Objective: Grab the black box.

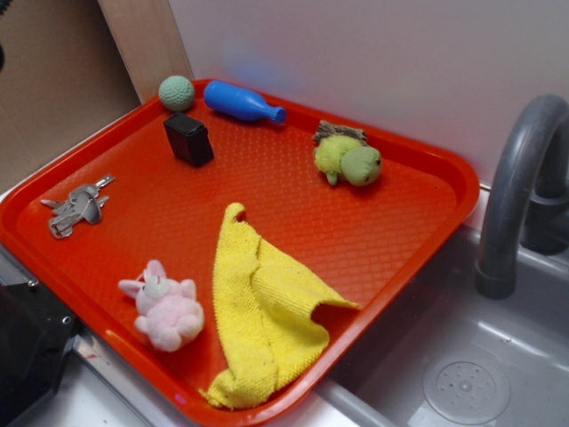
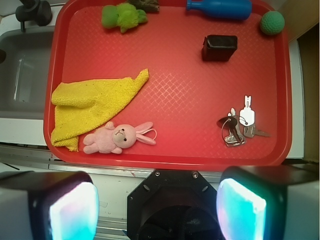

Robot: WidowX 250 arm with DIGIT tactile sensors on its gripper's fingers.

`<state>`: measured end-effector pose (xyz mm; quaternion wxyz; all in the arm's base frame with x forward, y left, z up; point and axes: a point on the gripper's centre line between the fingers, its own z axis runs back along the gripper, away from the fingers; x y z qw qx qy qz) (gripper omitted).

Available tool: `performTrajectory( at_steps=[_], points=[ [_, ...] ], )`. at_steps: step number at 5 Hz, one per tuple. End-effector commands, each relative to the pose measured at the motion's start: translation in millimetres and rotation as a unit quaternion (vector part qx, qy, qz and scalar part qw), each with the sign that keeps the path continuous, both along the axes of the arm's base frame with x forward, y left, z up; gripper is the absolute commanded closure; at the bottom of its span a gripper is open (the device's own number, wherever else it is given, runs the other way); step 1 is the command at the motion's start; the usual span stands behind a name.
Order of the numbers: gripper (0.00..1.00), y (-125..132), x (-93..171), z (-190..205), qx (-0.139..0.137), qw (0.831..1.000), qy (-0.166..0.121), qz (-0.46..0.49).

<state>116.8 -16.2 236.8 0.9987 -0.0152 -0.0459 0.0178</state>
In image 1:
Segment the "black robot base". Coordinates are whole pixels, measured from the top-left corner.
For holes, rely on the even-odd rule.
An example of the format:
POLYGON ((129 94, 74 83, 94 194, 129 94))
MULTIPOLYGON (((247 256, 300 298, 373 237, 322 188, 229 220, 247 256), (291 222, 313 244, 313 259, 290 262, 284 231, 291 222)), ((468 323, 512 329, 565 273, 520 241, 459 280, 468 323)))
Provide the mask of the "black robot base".
POLYGON ((75 313, 37 279, 1 287, 1 424, 55 397, 79 328, 75 313))

